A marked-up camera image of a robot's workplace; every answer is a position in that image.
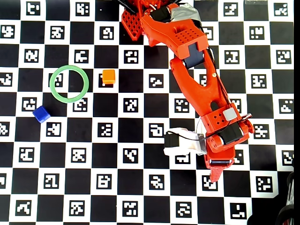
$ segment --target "table surface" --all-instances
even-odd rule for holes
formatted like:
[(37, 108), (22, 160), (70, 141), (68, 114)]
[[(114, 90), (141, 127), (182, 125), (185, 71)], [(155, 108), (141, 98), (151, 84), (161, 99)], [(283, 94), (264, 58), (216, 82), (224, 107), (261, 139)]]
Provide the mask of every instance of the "table surface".
[[(211, 183), (203, 156), (164, 155), (161, 130), (193, 131), (198, 115), (173, 53), (131, 41), (116, 2), (0, 0), (0, 225), (245, 225), (252, 214), (274, 224), (293, 170), (293, 2), (183, 2), (200, 13), (229, 97), (253, 115), (234, 165)], [(90, 81), (73, 104), (48, 83), (67, 64)], [(114, 85), (103, 69), (115, 69)], [(206, 84), (202, 65), (189, 73)], [(55, 85), (71, 98), (83, 82), (66, 71)], [(41, 105), (51, 115), (42, 124), (32, 114)]]

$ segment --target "green ring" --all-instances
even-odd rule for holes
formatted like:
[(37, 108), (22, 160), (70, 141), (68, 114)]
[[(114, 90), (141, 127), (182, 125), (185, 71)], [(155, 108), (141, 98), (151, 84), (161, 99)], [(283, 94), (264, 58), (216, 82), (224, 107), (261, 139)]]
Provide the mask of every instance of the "green ring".
[[(82, 88), (82, 91), (76, 97), (72, 97), (72, 98), (63, 97), (59, 93), (57, 93), (57, 91), (55, 89), (55, 78), (57, 77), (57, 75), (60, 72), (62, 72), (64, 70), (73, 70), (73, 71), (76, 71), (77, 73), (79, 73), (81, 75), (81, 77), (83, 79), (83, 88)], [(82, 99), (83, 96), (88, 92), (88, 89), (89, 89), (89, 78), (88, 78), (88, 76), (86, 75), (86, 73), (84, 72), (83, 69), (81, 69), (81, 68), (79, 68), (77, 66), (65, 65), (65, 66), (62, 66), (62, 67), (58, 68), (52, 74), (52, 76), (50, 78), (49, 85), (50, 85), (51, 93), (53, 94), (53, 96), (57, 100), (59, 100), (60, 102), (63, 102), (63, 103), (72, 103), (72, 102), (76, 102), (76, 101)]]

